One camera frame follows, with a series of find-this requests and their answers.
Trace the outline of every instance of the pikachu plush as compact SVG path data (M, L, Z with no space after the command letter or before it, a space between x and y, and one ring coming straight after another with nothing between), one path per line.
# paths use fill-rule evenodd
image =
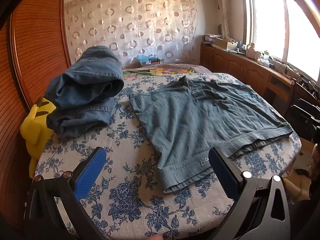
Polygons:
M47 128L46 120L47 115L51 114L55 109L56 107L53 103L40 97L20 126L20 133L26 140L27 150L31 156L29 176L32 179L44 146L53 134L53 130Z

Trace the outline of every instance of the patterned wall covering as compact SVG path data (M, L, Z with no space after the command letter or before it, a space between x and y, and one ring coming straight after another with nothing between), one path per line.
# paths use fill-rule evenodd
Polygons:
M71 61L105 45L124 66L138 54L192 63L197 18L194 0L73 0L65 4Z

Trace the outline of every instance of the window frame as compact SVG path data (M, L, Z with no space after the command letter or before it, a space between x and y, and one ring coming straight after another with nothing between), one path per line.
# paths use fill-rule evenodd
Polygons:
M246 5L244 7L244 17L246 17L244 30L246 30L246 33L244 33L244 43L245 44L251 44L252 42L255 43L256 41L256 7L255 7L255 0L247 0L249 2L249 5ZM289 32L290 32L290 24L289 24L289 12L288 12L288 6L287 6L287 0L283 0L284 2L284 28L285 28L285 38L284 38L284 52L282 58L275 57L278 60L284 62L292 69L296 69L300 74L303 74L309 80L314 81L315 84L319 87L320 86L320 71L318 80L314 80L311 78L308 74L306 74L304 71L299 69L298 67L295 67L294 65L287 62L288 58L288 51L289 51Z

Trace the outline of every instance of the bed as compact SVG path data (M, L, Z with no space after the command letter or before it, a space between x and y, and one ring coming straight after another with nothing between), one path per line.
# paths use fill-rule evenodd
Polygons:
M104 168L81 203L107 239L145 239L154 234L169 239L185 238L218 226L233 204L214 173L173 194L164 194L157 182L158 155L135 118L128 96L132 92L155 90L184 75L207 81L240 82L229 74L211 73L194 65L126 70L125 85L115 97L107 127L92 129L76 139L54 134L45 146L35 172L45 179L73 171L97 146L106 149ZM235 163L242 171L249 170L254 176L268 179L273 174L283 174L300 148L300 139L293 132L287 138L238 157ZM68 231L76 234L61 200L56 198L56 202Z

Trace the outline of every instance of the white window frame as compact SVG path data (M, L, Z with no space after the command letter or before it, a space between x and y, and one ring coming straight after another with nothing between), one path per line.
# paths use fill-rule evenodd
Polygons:
M318 87L320 87L320 71L319 71L319 76L318 80L314 80L311 78L308 74L300 70L299 68L295 67L294 65L290 64L287 62L288 58L288 50L289 50L289 31L290 31L290 25L289 25L289 13L288 13L288 7L287 7L287 0L283 0L284 2L284 28L285 28L285 38L284 38L284 52L282 58L275 57L271 55L272 57L275 57L279 59L280 61L284 62L285 64L289 65L292 69L296 69L300 74L303 74L306 76L309 80L312 80L316 83ZM249 42L255 43L256 41L256 8L255 8L255 0L249 0L249 7L250 12L247 12L247 21L249 21L250 30L247 30L250 32L250 39Z

